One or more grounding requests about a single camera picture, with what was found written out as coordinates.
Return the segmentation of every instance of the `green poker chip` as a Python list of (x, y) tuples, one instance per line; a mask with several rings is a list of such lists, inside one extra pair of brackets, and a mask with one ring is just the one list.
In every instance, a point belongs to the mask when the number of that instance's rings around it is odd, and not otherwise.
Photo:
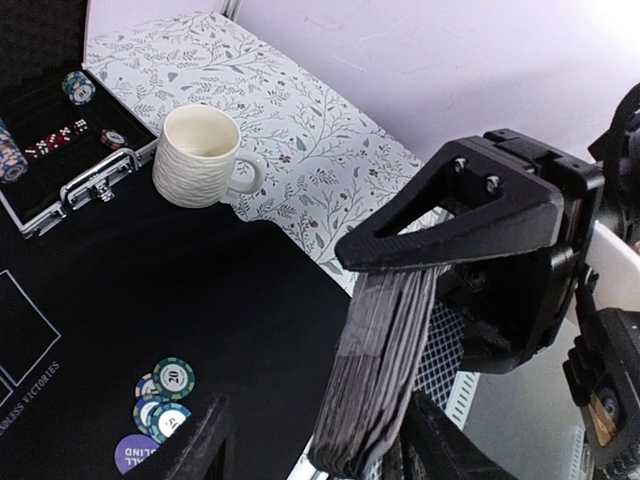
[(170, 400), (180, 400), (193, 391), (196, 376), (193, 368), (177, 357), (167, 357), (153, 369), (153, 384), (160, 395)]
[(180, 425), (191, 415), (189, 409), (179, 403), (161, 403), (149, 416), (149, 435), (162, 444), (175, 433)]
[(167, 399), (162, 395), (144, 395), (138, 399), (133, 407), (133, 421), (136, 423), (138, 430), (145, 435), (149, 434), (151, 412), (155, 407), (166, 401)]
[(69, 100), (74, 105), (85, 105), (96, 94), (96, 86), (80, 71), (71, 72), (64, 78), (62, 90), (69, 96)]

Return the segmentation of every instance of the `poker chip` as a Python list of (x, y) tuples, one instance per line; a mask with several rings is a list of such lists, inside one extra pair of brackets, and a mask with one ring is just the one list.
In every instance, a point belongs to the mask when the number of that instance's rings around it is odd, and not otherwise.
[(100, 135), (100, 141), (112, 150), (118, 150), (129, 144), (126, 137), (115, 130), (103, 130), (102, 135)]
[(29, 169), (4, 122), (0, 120), (0, 183), (13, 183)]
[(136, 385), (136, 398), (144, 397), (145, 395), (157, 395), (158, 390), (153, 384), (153, 375), (147, 373), (140, 379)]
[(150, 414), (149, 434), (162, 444), (175, 433), (180, 425), (191, 415), (189, 409), (179, 403), (161, 403)]
[(80, 71), (71, 72), (64, 78), (62, 90), (74, 105), (86, 105), (96, 94), (96, 86)]
[(180, 400), (193, 391), (196, 377), (187, 362), (176, 357), (160, 360), (153, 369), (153, 383), (158, 393), (171, 400)]
[(149, 433), (149, 421), (151, 411), (167, 399), (161, 395), (145, 395), (141, 397), (133, 407), (133, 421), (138, 429), (147, 435)]
[(113, 459), (121, 474), (127, 473), (153, 455), (160, 445), (155, 440), (132, 433), (121, 439), (113, 452)]
[(29, 167), (20, 150), (0, 144), (0, 183), (13, 183), (27, 173)]

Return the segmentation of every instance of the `black mount bracket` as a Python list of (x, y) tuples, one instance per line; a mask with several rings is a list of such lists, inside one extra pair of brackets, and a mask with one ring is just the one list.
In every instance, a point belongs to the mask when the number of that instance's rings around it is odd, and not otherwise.
[[(463, 138), (343, 237), (336, 255), (361, 272), (455, 265), (438, 299), (467, 321), (461, 369), (508, 372), (554, 341), (603, 186), (598, 166), (512, 130)], [(454, 218), (398, 234), (436, 207)]]
[(589, 147), (607, 180), (598, 220), (630, 246), (640, 242), (640, 84), (622, 99)]
[(596, 311), (594, 285), (583, 279), (576, 290), (581, 335), (563, 369), (596, 467), (627, 479), (640, 467), (640, 312)]

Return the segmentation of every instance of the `white mug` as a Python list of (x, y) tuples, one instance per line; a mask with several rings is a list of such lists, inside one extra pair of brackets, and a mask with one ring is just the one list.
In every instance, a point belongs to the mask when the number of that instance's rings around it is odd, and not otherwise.
[[(240, 128), (229, 115), (208, 105), (184, 105), (164, 121), (153, 166), (153, 184), (166, 200), (186, 208), (219, 202), (228, 192), (251, 194), (262, 187), (266, 163), (240, 152)], [(236, 161), (253, 168), (252, 181), (231, 178)]]

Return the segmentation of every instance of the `black felt table mat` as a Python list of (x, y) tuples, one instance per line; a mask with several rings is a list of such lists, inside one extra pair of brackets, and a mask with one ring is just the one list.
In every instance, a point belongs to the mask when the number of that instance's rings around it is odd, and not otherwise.
[(312, 433), (348, 296), (276, 225), (225, 205), (174, 207), (149, 168), (115, 193), (34, 241), (0, 214), (0, 271), (62, 334), (0, 407), (0, 478), (118, 478), (114, 448), (137, 433), (134, 387), (166, 356), (195, 370), (188, 408), (229, 393), (232, 477), (286, 478)]

